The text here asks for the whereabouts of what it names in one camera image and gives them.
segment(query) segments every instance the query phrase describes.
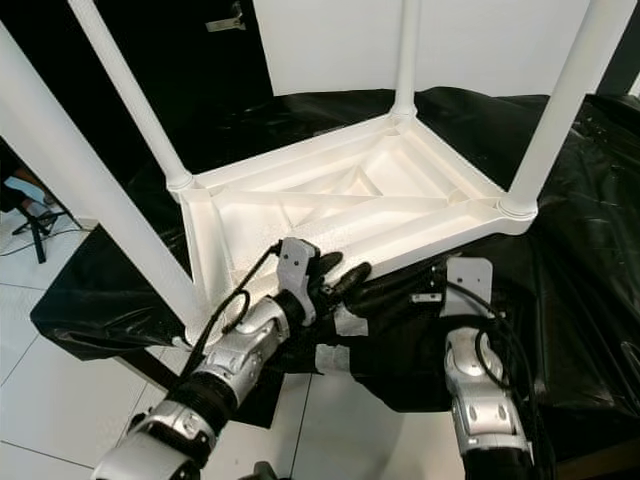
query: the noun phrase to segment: white tile floor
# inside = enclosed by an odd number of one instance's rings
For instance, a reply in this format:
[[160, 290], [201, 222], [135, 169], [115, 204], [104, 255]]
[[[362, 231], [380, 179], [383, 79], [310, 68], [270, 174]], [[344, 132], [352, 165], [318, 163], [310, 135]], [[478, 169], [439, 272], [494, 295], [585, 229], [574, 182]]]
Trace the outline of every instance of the white tile floor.
[[[26, 245], [10, 238], [16, 215], [0, 219], [0, 254]], [[72, 228], [59, 222], [56, 230]], [[85, 238], [47, 240], [0, 257], [0, 478], [81, 480], [124, 433], [132, 414], [162, 393], [115, 360], [80, 362], [40, 336], [29, 312]], [[176, 371], [177, 349], [154, 349]], [[349, 377], [288, 375], [270, 430], [231, 423], [203, 478], [235, 479], [267, 460], [296, 480], [464, 478], [448, 413], [398, 414]]]

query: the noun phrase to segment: black tarp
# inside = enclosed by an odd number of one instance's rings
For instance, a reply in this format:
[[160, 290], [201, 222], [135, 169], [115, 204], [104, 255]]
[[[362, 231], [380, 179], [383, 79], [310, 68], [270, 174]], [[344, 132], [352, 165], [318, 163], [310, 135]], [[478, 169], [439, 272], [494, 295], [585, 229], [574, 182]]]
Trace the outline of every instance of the black tarp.
[[[172, 139], [201, 172], [386, 112], [390, 91], [299, 94], [244, 111], [203, 108]], [[491, 98], [454, 88], [416, 95], [421, 121], [508, 188], [544, 96]], [[188, 269], [178, 206], [154, 164], [128, 193]], [[457, 249], [494, 264], [494, 302], [514, 319], [558, 459], [640, 433], [640, 103], [588, 97], [518, 237], [494, 235]], [[424, 265], [409, 270], [405, 287]], [[390, 313], [370, 315], [389, 323]], [[358, 381], [400, 411], [448, 408], [443, 342], [415, 307], [379, 335], [349, 340], [316, 327], [271, 368], [312, 371], [315, 343], [347, 343]], [[183, 327], [100, 228], [32, 312], [40, 332], [83, 360], [169, 345]]]

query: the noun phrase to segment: white backdrop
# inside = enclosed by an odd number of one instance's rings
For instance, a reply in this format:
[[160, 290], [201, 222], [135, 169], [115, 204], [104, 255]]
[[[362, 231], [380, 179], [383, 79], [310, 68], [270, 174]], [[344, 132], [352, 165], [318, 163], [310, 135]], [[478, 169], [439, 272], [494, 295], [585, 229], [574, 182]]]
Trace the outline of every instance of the white backdrop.
[[[256, 0], [274, 93], [394, 88], [401, 4]], [[587, 5], [423, 0], [416, 88], [551, 93]]]

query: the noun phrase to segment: cable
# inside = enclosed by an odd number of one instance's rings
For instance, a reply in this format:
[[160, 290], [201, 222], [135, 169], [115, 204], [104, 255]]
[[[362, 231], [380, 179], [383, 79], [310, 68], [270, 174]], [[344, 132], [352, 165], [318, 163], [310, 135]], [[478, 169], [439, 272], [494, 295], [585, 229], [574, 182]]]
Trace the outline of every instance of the cable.
[[211, 331], [213, 330], [214, 325], [218, 321], [218, 318], [220, 317], [220, 315], [222, 315], [222, 313], [226, 310], [226, 308], [231, 304], [231, 302], [238, 295], [243, 295], [245, 297], [245, 303], [243, 304], [240, 315], [238, 315], [238, 317], [232, 322], [232, 324], [237, 324], [242, 320], [242, 318], [244, 317], [244, 315], [249, 309], [249, 303], [251, 301], [249, 292], [247, 292], [244, 289], [244, 287], [246, 287], [247, 283], [249, 283], [249, 281], [253, 278], [256, 272], [264, 264], [267, 258], [269, 258], [269, 255], [271, 255], [272, 253], [278, 254], [280, 252], [281, 245], [282, 245], [281, 242], [278, 242], [275, 245], [271, 245], [267, 250], [265, 250], [262, 256], [253, 265], [253, 267], [251, 267], [249, 272], [244, 276], [244, 278], [240, 281], [240, 283], [236, 286], [236, 288], [234, 288], [233, 291], [229, 294], [229, 296], [225, 298], [220, 303], [220, 305], [218, 305], [218, 308], [216, 308], [216, 311], [213, 312], [213, 315], [211, 315], [209, 322], [204, 327], [204, 329], [202, 330], [202, 333], [198, 337], [198, 341], [194, 345], [193, 350], [191, 351], [191, 354], [187, 359], [187, 363], [182, 369], [182, 373], [180, 373], [180, 381], [185, 380], [186, 377], [190, 375], [191, 372], [193, 372], [193, 370], [195, 370], [195, 368], [198, 366], [198, 364], [200, 363], [200, 359], [204, 353], [204, 347], [207, 345], [207, 340], [209, 339], [209, 335], [211, 335]]
[[[58, 235], [62, 235], [63, 233], [69, 233], [69, 232], [91, 232], [91, 230], [86, 229], [86, 228], [72, 228], [69, 230], [62, 230], [61, 232], [56, 232], [56, 233], [52, 233], [51, 235], [47, 235], [46, 237], [42, 238], [42, 242], [44, 243], [45, 240], [49, 239], [49, 238], [53, 238], [56, 237]], [[2, 253], [0, 254], [0, 257], [8, 257], [9, 255], [13, 255], [14, 253], [18, 253], [21, 252], [22, 250], [26, 250], [27, 248], [33, 247], [36, 244], [36, 242], [31, 242], [28, 243], [27, 245], [20, 247], [20, 248], [16, 248], [15, 250], [11, 250], [10, 252], [7, 253]]]
[[[542, 439], [541, 432], [544, 431], [544, 424], [542, 423], [542, 420], [539, 414], [538, 401], [535, 395], [535, 385], [533, 382], [533, 375], [531, 374], [531, 367], [529, 365], [529, 360], [527, 359], [527, 355], [522, 345], [522, 342], [520, 342], [520, 338], [518, 337], [515, 330], [513, 329], [513, 326], [506, 321], [506, 318], [503, 316], [503, 314], [498, 309], [496, 309], [493, 305], [491, 305], [489, 302], [484, 300], [482, 297], [468, 290], [467, 288], [462, 287], [461, 285], [458, 285], [457, 283], [448, 281], [447, 286], [450, 287], [452, 290], [456, 290], [462, 293], [463, 295], [471, 298], [472, 300], [477, 302], [480, 306], [484, 307], [485, 309], [487, 309], [487, 311], [492, 313], [496, 319], [502, 320], [502, 321], [490, 321], [487, 327], [482, 327], [479, 329], [474, 342], [476, 356], [478, 357], [478, 361], [480, 365], [482, 366], [485, 373], [487, 374], [487, 376], [492, 382], [494, 382], [499, 388], [505, 389], [507, 391], [512, 391], [515, 395], [517, 395], [517, 391], [515, 390], [515, 382], [506, 383], [500, 380], [488, 367], [484, 354], [481, 349], [482, 335], [496, 334], [497, 336], [501, 337], [503, 341], [506, 342], [506, 344], [509, 346], [511, 350], [513, 350], [513, 347], [515, 346], [515, 351], [517, 356], [519, 357], [520, 363], [522, 363], [522, 365], [524, 366], [526, 380], [527, 380], [529, 410], [530, 410], [531, 420], [532, 420], [531, 433], [532, 433], [534, 462], [535, 462], [536, 468], [543, 469], [543, 470], [545, 468], [548, 469], [549, 477], [555, 478], [556, 477], [555, 455], [553, 453], [553, 449], [551, 448], [550, 442], [546, 437], [546, 435], [545, 435], [544, 441]], [[546, 447], [545, 455], [547, 458], [545, 459], [543, 459], [541, 456], [543, 444]]]

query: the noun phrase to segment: white tape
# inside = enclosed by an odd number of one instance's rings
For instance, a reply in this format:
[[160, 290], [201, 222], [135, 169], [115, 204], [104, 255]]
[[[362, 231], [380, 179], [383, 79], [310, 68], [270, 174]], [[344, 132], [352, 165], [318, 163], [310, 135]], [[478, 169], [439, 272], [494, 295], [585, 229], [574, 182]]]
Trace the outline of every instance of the white tape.
[[316, 345], [316, 370], [320, 373], [350, 373], [349, 347]]
[[369, 335], [369, 323], [366, 318], [358, 317], [340, 305], [334, 315], [336, 333], [342, 337], [367, 337]]

